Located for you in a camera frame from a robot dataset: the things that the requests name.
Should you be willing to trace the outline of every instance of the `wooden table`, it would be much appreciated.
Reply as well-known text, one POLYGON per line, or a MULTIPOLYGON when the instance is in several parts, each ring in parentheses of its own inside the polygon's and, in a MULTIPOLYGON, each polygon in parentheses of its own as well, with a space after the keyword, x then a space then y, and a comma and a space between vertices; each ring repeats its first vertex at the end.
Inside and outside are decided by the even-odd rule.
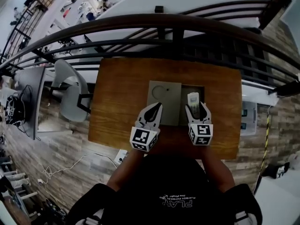
MULTIPOLYGON (((204 86, 214 125, 212 148, 220 159, 234 159, 241 123, 241 76, 238 70, 197 62, 163 59, 103 59, 91 106, 89 140, 131 150, 129 137, 139 112, 147 106, 149 81, 204 86)), ((151 153, 200 159, 188 127, 160 126, 151 153)))

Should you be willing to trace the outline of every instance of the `desk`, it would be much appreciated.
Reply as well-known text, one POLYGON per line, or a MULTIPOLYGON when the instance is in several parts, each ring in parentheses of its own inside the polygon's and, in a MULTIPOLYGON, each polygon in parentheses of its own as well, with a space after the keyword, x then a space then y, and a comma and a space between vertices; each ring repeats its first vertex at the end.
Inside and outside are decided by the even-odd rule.
MULTIPOLYGON (((131 127, 147 106, 150 80, 204 86, 214 125, 211 146, 220 159, 236 158, 242 109, 240 72, 196 62, 103 59, 91 105, 89 141, 131 150, 131 127)), ((150 153, 201 158, 199 147, 190 141, 187 126, 160 129, 158 142, 150 153)))
POLYGON ((31 93, 27 88, 22 98, 26 108, 24 129, 28 136, 33 140, 35 140, 37 136, 66 135, 73 133, 71 130, 38 131, 39 105, 41 102, 46 74, 53 76, 53 73, 46 71, 45 67, 18 70, 15 74, 15 81, 19 82, 18 87, 16 87, 15 90, 22 91, 26 85, 30 86, 31 93))

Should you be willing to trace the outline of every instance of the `metal railing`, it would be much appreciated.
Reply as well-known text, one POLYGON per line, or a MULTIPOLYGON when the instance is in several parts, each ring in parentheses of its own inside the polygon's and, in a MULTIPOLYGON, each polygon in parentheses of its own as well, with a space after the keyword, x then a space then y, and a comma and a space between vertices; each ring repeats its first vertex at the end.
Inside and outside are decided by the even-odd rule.
POLYGON ((35 27, 53 1, 54 0, 33 0, 29 6, 27 6, 7 39, 0 61, 2 61, 3 58, 7 59, 15 55, 23 48, 22 46, 27 45, 35 27))
MULTIPOLYGON (((79 24, 54 34, 51 34, 27 47, 22 49, 18 54, 9 58, 6 62, 0 65, 0 69, 24 69, 34 66, 39 66, 40 64, 47 63, 47 69, 53 69, 53 64, 58 59, 64 60, 74 60, 74 59, 86 59, 86 58, 112 58, 112 57, 139 57, 139 58, 165 58, 173 60, 188 60, 188 61, 198 61, 203 63, 210 63, 218 66, 225 66, 234 69, 243 69, 245 71, 253 72, 258 75, 263 75, 270 78, 269 81, 264 81, 261 78, 251 77, 242 74, 242 79, 248 81, 254 81, 259 84, 268 85, 271 88, 266 88, 261 86, 262 89, 269 90, 272 92, 273 89, 280 88, 282 85, 290 84, 294 81, 298 82, 297 73, 291 71, 288 67, 283 67, 279 64, 272 63, 268 60, 258 58, 251 54, 245 54, 242 52, 237 52, 226 47, 216 47, 214 45, 201 44, 197 42, 184 39, 184 31, 196 31, 206 33, 208 35, 216 36, 218 38, 230 38, 235 41, 241 41, 251 46, 260 48, 266 53, 273 54, 279 59, 287 62, 293 69, 297 71, 300 70, 300 61, 293 57, 292 55, 284 52, 285 49, 280 47, 280 45, 257 35, 246 29, 236 27, 227 23, 220 21, 200 18, 194 16, 185 15, 170 15, 170 14, 137 14, 137 15, 124 15, 105 18, 101 20, 95 20, 92 22, 87 22, 79 24), (108 31, 108 30, 118 30, 118 29, 131 29, 131 28, 156 28, 156 29, 172 29, 173 39, 153 39, 153 38, 132 38, 132 39, 117 39, 117 40, 107 40, 98 42, 87 42, 84 44, 76 44, 60 49, 55 49, 49 52, 41 52, 39 49, 47 46, 49 44, 61 41, 64 39, 76 37, 79 35, 86 35, 94 32, 108 31), (163 50, 149 49, 141 52, 108 52, 102 47, 108 45, 156 45, 157 47, 163 48, 163 50), (63 51, 76 51, 78 49, 84 48, 97 48, 100 52, 88 53, 88 54, 75 54, 66 57, 56 58, 53 55, 58 54, 63 51), (276 70, 276 73, 261 71, 254 67, 248 67, 243 64, 234 63, 228 60, 218 60, 216 58, 199 58, 187 54, 186 49, 208 49, 210 51, 218 52, 221 54, 234 55, 236 57, 254 61, 257 64, 264 65, 272 70, 276 70), (37 56, 30 57, 18 63, 12 64, 14 61, 18 60, 25 54, 33 52, 37 56), (43 58, 43 61, 35 61, 35 59, 43 58), (23 63, 34 60, 31 64, 26 64, 22 66, 23 63)), ((99 65, 100 61, 79 61, 71 62, 71 65, 75 67, 76 70, 98 70, 97 67, 87 67, 87 65, 99 65)))

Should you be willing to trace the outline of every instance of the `white chair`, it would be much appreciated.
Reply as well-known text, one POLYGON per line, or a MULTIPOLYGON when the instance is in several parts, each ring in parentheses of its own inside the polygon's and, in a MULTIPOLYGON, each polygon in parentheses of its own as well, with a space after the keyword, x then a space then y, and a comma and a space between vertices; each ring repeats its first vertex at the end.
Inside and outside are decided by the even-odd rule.
POLYGON ((77 79, 78 85, 67 88, 60 102, 60 113, 67 119, 76 122, 86 120, 90 113, 90 98, 85 79, 65 60, 58 60, 54 64, 55 78, 51 85, 53 90, 60 90, 61 84, 70 77, 77 79))

